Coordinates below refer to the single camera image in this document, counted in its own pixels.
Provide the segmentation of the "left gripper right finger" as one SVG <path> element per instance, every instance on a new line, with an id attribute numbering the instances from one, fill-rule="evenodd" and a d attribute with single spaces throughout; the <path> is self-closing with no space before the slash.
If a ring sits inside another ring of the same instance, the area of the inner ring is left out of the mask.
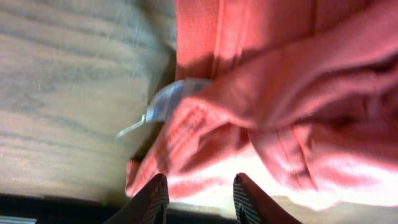
<path id="1" fill-rule="evenodd" d="M 301 224 L 244 173 L 234 178 L 233 200 L 238 224 Z"/>

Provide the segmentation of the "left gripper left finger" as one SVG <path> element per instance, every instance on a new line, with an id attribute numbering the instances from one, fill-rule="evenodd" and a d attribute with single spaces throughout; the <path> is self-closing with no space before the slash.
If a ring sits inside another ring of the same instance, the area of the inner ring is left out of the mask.
<path id="1" fill-rule="evenodd" d="M 166 224 L 169 203 L 167 178 L 157 174 L 104 224 Z"/>

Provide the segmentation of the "red printed t-shirt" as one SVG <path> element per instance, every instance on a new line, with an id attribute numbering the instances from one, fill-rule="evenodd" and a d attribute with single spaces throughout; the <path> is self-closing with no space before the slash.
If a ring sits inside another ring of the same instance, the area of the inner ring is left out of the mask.
<path id="1" fill-rule="evenodd" d="M 126 195 L 216 197 L 244 172 L 321 210 L 397 205 L 397 1 L 177 1 L 176 82 Z"/>

